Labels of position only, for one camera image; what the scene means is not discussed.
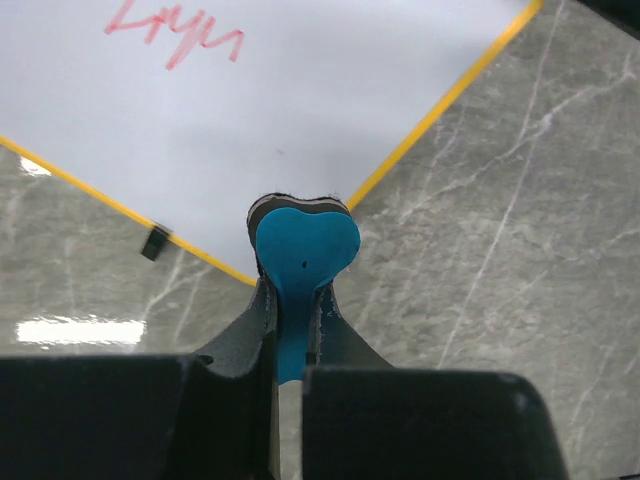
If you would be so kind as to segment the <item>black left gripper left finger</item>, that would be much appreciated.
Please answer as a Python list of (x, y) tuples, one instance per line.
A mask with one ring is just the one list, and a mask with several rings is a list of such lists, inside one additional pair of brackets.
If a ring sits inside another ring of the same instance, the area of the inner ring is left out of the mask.
[(1, 360), (5, 479), (274, 479), (277, 297), (192, 353)]

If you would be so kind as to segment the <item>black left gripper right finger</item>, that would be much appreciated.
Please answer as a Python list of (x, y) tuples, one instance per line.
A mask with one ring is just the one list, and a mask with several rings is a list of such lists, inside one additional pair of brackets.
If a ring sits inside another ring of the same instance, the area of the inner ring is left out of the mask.
[(346, 322), (332, 287), (319, 295), (313, 332), (304, 478), (568, 478), (548, 408), (526, 378), (394, 367)]

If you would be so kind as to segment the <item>blue whiteboard eraser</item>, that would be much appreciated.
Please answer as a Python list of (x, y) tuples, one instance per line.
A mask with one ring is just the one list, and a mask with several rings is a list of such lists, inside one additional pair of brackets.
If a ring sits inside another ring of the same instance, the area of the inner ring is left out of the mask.
[(355, 259), (361, 244), (358, 227), (336, 198), (270, 193), (251, 205), (247, 229), (259, 275), (278, 295), (278, 383), (299, 381), (317, 292)]

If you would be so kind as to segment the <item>yellow framed whiteboard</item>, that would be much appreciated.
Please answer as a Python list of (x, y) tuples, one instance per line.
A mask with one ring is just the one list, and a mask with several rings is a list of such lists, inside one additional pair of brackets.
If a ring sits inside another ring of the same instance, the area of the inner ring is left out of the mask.
[(229, 275), (260, 195), (357, 205), (537, 1), (5, 1), (1, 142)]

